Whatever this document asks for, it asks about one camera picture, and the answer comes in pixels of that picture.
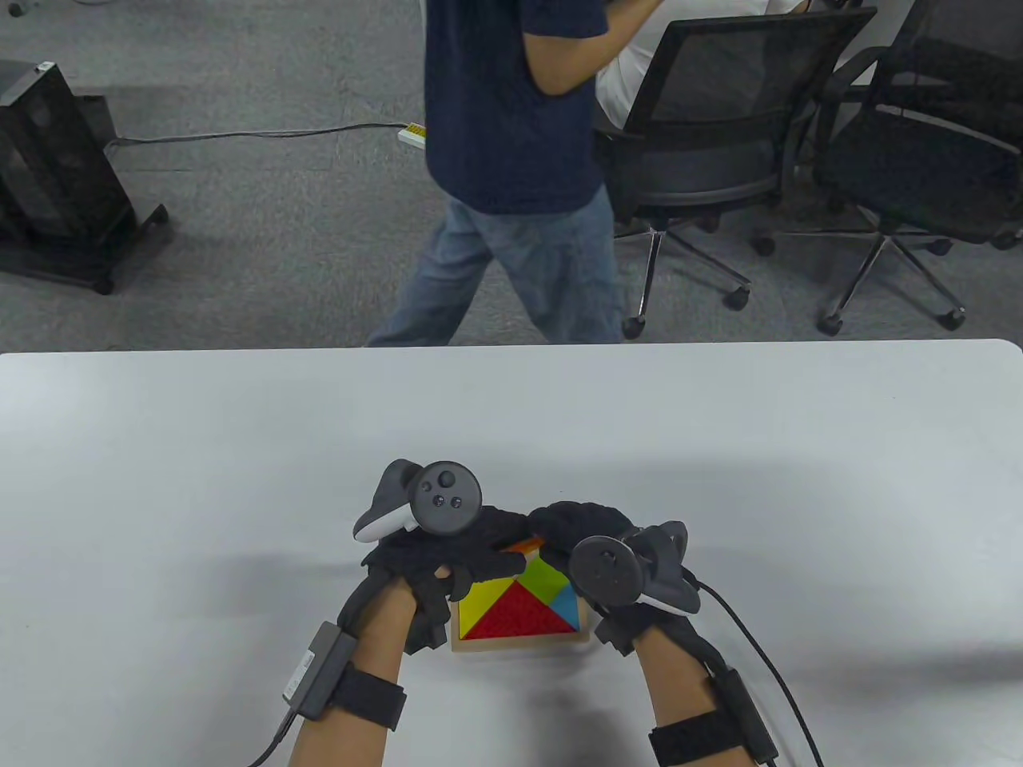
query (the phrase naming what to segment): label sticker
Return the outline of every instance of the label sticker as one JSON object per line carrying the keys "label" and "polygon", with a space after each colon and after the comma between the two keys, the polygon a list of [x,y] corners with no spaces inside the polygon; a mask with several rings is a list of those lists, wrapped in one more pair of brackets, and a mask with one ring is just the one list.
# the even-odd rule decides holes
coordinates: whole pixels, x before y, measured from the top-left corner
{"label": "label sticker", "polygon": [[288,681],[287,686],[284,687],[284,700],[288,703],[291,703],[292,695],[295,694],[299,685],[302,684],[302,680],[306,678],[306,672],[309,671],[309,667],[312,666],[314,658],[316,658],[316,656],[312,652],[312,650],[307,649],[306,655],[302,657],[302,663],[299,664],[299,668],[297,668],[295,673],[292,674],[291,681]]}

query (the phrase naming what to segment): person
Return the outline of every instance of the person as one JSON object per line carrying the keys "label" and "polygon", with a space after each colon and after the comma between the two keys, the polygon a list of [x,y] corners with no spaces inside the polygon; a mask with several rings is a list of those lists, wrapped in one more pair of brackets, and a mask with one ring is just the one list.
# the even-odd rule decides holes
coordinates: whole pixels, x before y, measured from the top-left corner
{"label": "person", "polygon": [[[473,581],[506,575],[509,569],[521,573],[525,559],[521,554],[495,553],[503,546],[506,534],[514,530],[521,514],[485,507],[490,518],[488,533],[468,539],[455,536],[447,544],[426,541],[421,534],[396,534],[398,544],[390,551],[385,543],[375,550],[375,559],[367,558],[370,569],[385,567],[394,578],[360,616],[358,644],[352,656],[356,669],[397,684],[402,656],[413,618],[418,608],[417,590],[424,579],[448,580],[450,570],[436,567],[441,556],[453,555],[470,573]],[[590,535],[619,535],[633,529],[632,523],[617,509],[596,504],[561,502],[537,509],[529,517],[531,532],[544,541],[541,555],[555,567],[567,562],[576,543]],[[654,611],[647,605],[634,605]],[[619,608],[629,611],[631,608]],[[633,616],[623,619],[635,621]],[[632,640],[639,659],[657,727],[664,727],[717,709],[708,675],[701,663],[672,642],[656,625]],[[331,709],[319,721],[303,722],[296,740],[290,767],[381,767],[387,743],[387,729],[345,711]],[[688,763],[687,767],[755,767],[743,748],[735,748]]]}
{"label": "person", "polygon": [[550,343],[622,339],[594,77],[662,0],[429,0],[427,166],[443,223],[367,346],[448,344],[496,260]]}
{"label": "person", "polygon": [[802,13],[808,7],[809,0],[665,0],[615,60],[596,76],[596,100],[612,124],[625,127],[657,46],[672,21]]}

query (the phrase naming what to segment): chair backrest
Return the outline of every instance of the chair backrest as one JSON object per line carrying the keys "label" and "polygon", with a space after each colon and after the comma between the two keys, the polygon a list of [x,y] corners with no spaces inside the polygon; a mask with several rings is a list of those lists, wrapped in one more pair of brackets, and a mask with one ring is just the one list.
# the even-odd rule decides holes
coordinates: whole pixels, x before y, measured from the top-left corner
{"label": "chair backrest", "polygon": [[862,8],[673,21],[624,129],[666,147],[766,139],[781,145],[875,13]]}
{"label": "chair backrest", "polygon": [[868,103],[1023,147],[1023,0],[917,0]]}

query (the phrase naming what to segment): black glove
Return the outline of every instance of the black glove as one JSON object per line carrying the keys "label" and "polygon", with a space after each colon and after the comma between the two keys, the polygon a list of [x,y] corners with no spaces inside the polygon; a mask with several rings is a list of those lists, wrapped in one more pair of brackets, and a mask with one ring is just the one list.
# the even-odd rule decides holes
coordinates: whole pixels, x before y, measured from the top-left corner
{"label": "black glove", "polygon": [[[543,540],[540,558],[561,571],[570,581],[569,558],[576,544],[584,538],[593,535],[622,538],[638,531],[617,508],[573,501],[559,501],[535,509],[529,515],[529,529],[534,537]],[[596,637],[602,642],[614,645],[623,656],[632,651],[632,640],[652,626],[685,621],[684,618],[649,604],[609,608],[594,601],[574,583],[573,587],[604,619],[594,632]]]}
{"label": "black glove", "polygon": [[[464,598],[474,583],[521,575],[526,557],[503,549],[530,537],[525,515],[494,506],[484,506],[472,526],[453,536],[432,535],[419,528],[399,530],[381,540],[362,560],[369,577],[345,604],[338,625],[351,633],[369,601],[366,595],[374,595],[383,584],[400,577],[412,589],[417,603],[405,652],[439,647],[447,641],[445,626],[451,619],[448,599]],[[438,578],[436,573],[442,567],[451,575]]]}

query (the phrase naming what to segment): forearm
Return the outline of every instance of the forearm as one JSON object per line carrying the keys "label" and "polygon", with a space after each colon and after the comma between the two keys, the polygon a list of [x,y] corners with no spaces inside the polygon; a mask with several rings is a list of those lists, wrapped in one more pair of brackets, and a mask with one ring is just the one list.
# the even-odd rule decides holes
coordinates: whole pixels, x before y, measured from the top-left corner
{"label": "forearm", "polygon": [[[366,611],[352,664],[360,671],[397,683],[415,598],[404,581],[389,586]],[[304,722],[291,767],[380,767],[387,728],[347,712],[329,709],[318,722]]]}
{"label": "forearm", "polygon": [[[707,714],[717,708],[704,667],[660,629],[634,642],[658,727]],[[686,767],[755,767],[745,749],[690,762]]]}
{"label": "forearm", "polygon": [[560,95],[579,87],[611,63],[635,37],[662,0],[615,0],[608,6],[608,32],[569,39],[526,35],[526,55],[537,86]]}

